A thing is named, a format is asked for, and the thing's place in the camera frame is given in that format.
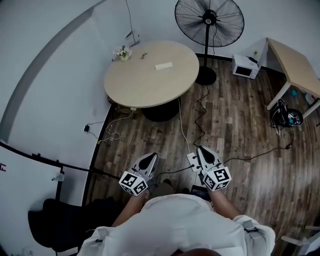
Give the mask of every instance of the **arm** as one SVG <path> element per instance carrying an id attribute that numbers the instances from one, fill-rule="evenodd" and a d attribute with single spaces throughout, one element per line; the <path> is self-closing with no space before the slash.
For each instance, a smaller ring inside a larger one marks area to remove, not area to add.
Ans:
<path id="1" fill-rule="evenodd" d="M 225 194 L 220 190 L 211 191 L 208 189 L 211 201 L 217 214 L 233 220 L 235 217 L 241 215 L 240 211 L 227 199 Z"/>
<path id="2" fill-rule="evenodd" d="M 130 197 L 128 203 L 126 204 L 118 218 L 116 218 L 116 220 L 112 224 L 112 227 L 115 228 L 117 226 L 120 226 L 121 224 L 129 220 L 133 215 L 140 213 L 144 203 L 144 199 L 146 197 L 146 191 L 138 196 L 132 195 Z"/>

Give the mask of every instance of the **round wooden table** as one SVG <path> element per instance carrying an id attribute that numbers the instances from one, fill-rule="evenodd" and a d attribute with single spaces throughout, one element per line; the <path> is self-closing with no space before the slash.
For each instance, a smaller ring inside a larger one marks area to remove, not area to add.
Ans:
<path id="1" fill-rule="evenodd" d="M 156 70 L 155 65 L 169 62 L 172 67 Z M 133 47 L 130 59 L 115 60 L 106 72 L 104 88 L 116 103 L 142 108 L 148 119 L 162 122 L 179 112 L 175 99 L 193 85 L 198 72 L 198 58 L 187 46 L 151 41 Z"/>

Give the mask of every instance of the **standing fan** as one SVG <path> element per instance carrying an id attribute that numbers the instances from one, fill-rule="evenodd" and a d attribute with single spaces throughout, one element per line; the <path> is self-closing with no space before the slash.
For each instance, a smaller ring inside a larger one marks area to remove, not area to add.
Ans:
<path id="1" fill-rule="evenodd" d="M 245 27 L 240 8 L 232 0 L 179 0 L 174 14 L 182 32 L 205 46 L 204 65 L 199 68 L 196 83 L 213 84 L 217 75 L 207 67 L 208 47 L 224 47 L 238 40 Z"/>

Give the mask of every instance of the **shoe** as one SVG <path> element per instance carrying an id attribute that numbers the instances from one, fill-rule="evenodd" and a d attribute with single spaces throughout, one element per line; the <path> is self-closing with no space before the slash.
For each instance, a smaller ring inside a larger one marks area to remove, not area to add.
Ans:
<path id="1" fill-rule="evenodd" d="M 181 194 L 187 194 L 187 195 L 189 195 L 189 194 L 190 194 L 190 190 L 185 187 L 184 189 L 182 189 Z"/>
<path id="2" fill-rule="evenodd" d="M 170 179 L 168 179 L 168 178 L 166 178 L 163 182 L 169 184 L 170 186 L 172 186 L 172 185 L 171 185 L 171 181 L 170 181 Z"/>

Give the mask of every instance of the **microwave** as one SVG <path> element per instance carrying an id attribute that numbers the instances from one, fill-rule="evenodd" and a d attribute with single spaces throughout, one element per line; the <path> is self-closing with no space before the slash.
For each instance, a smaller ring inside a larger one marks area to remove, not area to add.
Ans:
<path id="1" fill-rule="evenodd" d="M 259 71 L 257 63 L 254 63 L 246 56 L 238 54 L 232 56 L 231 67 L 232 74 L 251 79 L 255 79 Z"/>

